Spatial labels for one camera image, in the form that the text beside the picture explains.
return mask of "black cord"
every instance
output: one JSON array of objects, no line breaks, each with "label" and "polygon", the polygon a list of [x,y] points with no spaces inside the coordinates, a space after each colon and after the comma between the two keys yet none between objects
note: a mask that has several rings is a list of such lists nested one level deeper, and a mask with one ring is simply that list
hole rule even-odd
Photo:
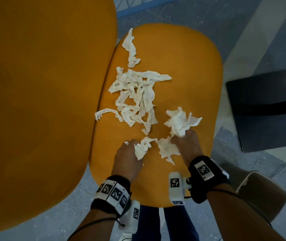
[{"label": "black cord", "polygon": [[226,193],[226,194],[230,194],[230,195],[233,195],[243,201],[245,201],[246,203],[248,203],[250,206],[252,206],[254,209],[257,210],[257,212],[259,212],[259,214],[268,222],[269,226],[272,227],[271,223],[269,222],[269,220],[266,218],[266,216],[262,213],[262,211],[260,211],[255,205],[253,205],[252,203],[250,203],[249,201],[245,200],[244,198],[242,198],[241,196],[235,194],[235,193],[232,193],[230,191],[227,191],[227,190],[223,190],[223,189],[211,189],[209,190],[210,191],[217,191],[217,192],[223,192],[223,193]]},{"label": "black cord", "polygon": [[90,222],[88,224],[85,224],[84,226],[80,227],[79,229],[77,229],[75,232],[73,232],[70,237],[68,238],[68,240],[70,240],[75,234],[77,234],[79,231],[83,230],[84,228],[87,228],[89,226],[92,226],[94,224],[97,224],[97,223],[100,223],[100,222],[103,222],[103,221],[117,221],[117,223],[121,226],[121,227],[125,227],[124,224],[121,224],[119,222],[119,220],[117,218],[114,218],[114,217],[108,217],[108,218],[103,218],[103,219],[99,219],[99,220],[95,220],[93,222]]}]

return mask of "person's left hand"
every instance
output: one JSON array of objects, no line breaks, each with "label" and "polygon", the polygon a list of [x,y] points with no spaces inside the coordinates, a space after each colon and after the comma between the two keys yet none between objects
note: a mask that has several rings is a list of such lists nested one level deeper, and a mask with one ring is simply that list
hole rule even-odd
[{"label": "person's left hand", "polygon": [[136,139],[132,139],[129,145],[123,143],[117,150],[112,175],[120,175],[130,182],[134,181],[143,166],[143,159],[138,161],[135,155],[134,145],[138,143]]}]

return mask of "person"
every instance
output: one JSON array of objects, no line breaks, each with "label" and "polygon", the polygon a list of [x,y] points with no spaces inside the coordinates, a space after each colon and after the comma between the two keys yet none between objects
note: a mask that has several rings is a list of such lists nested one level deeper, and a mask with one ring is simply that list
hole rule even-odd
[{"label": "person", "polygon": [[[186,131],[185,137],[180,138],[174,136],[171,139],[171,142],[178,147],[182,159],[190,172],[192,171],[190,170],[191,162],[196,162],[197,158],[204,157],[197,134],[192,129]],[[111,172],[112,176],[121,176],[129,182],[133,182],[137,177],[143,165],[143,161],[138,161],[135,156],[134,145],[137,143],[138,141],[133,139],[128,145],[124,143],[121,148],[118,149]],[[284,240],[263,217],[257,214],[257,212],[249,206],[248,203],[235,196],[236,193],[229,185],[228,181],[223,181],[222,183],[213,186],[211,190],[205,192],[205,195],[205,198],[208,199],[212,208],[224,241]],[[164,213],[171,241],[199,240],[199,236],[184,206],[164,208]],[[110,240],[110,235],[117,216],[117,213],[102,211],[100,208],[93,207],[92,204],[90,212],[81,222],[75,234],[71,236],[69,241]],[[105,218],[108,219],[96,223],[98,220]],[[158,208],[141,205],[138,230],[132,235],[132,241],[141,240],[161,240]]]}]

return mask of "wristband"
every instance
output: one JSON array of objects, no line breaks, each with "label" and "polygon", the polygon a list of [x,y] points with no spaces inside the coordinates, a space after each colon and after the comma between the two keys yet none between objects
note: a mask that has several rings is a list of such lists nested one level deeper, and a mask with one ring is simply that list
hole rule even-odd
[{"label": "wristband", "polygon": [[130,181],[122,176],[108,177],[96,191],[91,209],[116,214],[116,217],[120,218],[131,207],[130,186]]},{"label": "wristband", "polygon": [[206,194],[213,187],[221,183],[230,184],[229,179],[223,174],[221,168],[207,156],[195,158],[188,169],[191,173],[189,181],[192,186],[189,191],[192,199],[198,204],[207,199]]}]

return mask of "dark blue pants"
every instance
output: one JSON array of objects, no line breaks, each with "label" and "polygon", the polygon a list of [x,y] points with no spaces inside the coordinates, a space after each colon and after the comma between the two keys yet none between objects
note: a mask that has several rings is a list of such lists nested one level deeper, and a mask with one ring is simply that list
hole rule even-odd
[{"label": "dark blue pants", "polygon": [[[184,206],[164,208],[170,241],[199,241],[199,235]],[[132,241],[160,241],[159,209],[141,205],[138,229]]]}]

